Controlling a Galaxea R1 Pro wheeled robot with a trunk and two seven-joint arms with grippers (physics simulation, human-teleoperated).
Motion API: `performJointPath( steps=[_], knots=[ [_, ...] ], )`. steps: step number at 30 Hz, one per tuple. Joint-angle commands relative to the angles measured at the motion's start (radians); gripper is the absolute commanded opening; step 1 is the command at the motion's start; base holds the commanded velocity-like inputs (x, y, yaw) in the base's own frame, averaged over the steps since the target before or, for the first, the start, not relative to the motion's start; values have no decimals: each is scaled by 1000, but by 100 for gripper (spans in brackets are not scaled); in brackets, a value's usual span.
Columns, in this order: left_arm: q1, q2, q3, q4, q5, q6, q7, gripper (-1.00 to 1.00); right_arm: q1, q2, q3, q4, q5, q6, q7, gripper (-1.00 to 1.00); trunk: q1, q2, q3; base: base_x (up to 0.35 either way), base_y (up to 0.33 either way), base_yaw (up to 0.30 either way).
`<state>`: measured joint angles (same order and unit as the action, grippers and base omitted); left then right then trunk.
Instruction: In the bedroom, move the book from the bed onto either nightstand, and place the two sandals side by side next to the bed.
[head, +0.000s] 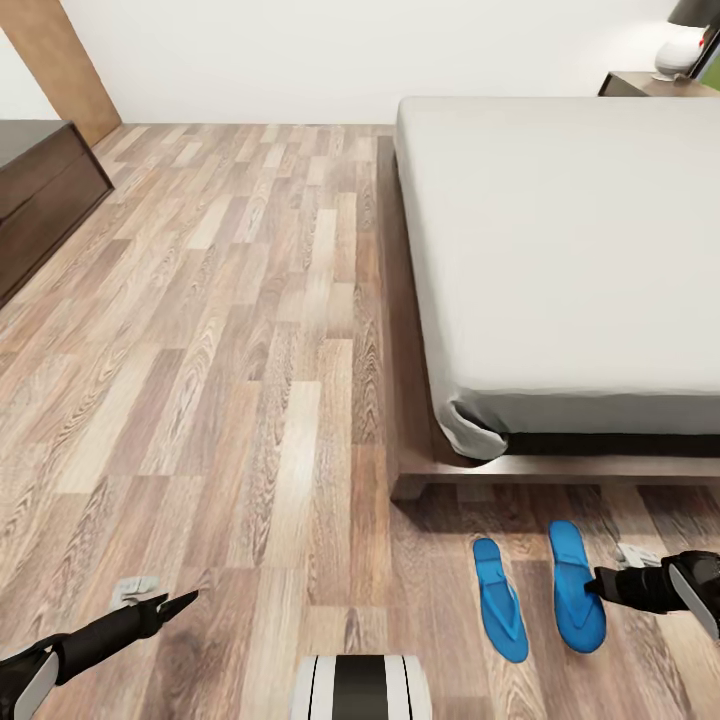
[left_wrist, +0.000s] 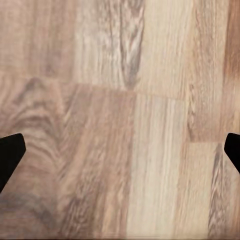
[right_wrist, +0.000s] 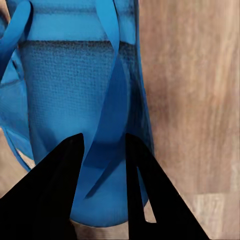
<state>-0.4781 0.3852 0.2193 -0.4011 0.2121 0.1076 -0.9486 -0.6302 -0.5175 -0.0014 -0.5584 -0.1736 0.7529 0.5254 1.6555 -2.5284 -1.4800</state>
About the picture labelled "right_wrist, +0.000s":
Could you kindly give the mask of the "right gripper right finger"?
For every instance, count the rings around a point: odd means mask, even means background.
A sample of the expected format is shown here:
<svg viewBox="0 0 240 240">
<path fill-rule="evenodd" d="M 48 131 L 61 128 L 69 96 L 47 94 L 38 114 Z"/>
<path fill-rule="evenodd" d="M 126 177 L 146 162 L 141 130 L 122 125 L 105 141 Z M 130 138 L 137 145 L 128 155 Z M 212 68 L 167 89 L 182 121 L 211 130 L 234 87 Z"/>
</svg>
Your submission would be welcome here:
<svg viewBox="0 0 240 240">
<path fill-rule="evenodd" d="M 125 134 L 129 240 L 210 240 L 145 142 Z M 156 223 L 145 220 L 139 168 Z"/>
</svg>

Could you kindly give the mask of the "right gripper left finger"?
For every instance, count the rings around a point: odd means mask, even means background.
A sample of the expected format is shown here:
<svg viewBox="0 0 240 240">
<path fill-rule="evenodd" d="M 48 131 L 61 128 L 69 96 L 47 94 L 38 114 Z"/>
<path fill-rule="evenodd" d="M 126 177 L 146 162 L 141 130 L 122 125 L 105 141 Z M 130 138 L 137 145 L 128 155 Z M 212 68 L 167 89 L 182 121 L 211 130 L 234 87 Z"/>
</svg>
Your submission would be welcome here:
<svg viewBox="0 0 240 240">
<path fill-rule="evenodd" d="M 0 198 L 0 240 L 65 240 L 84 152 L 66 138 Z"/>
</svg>

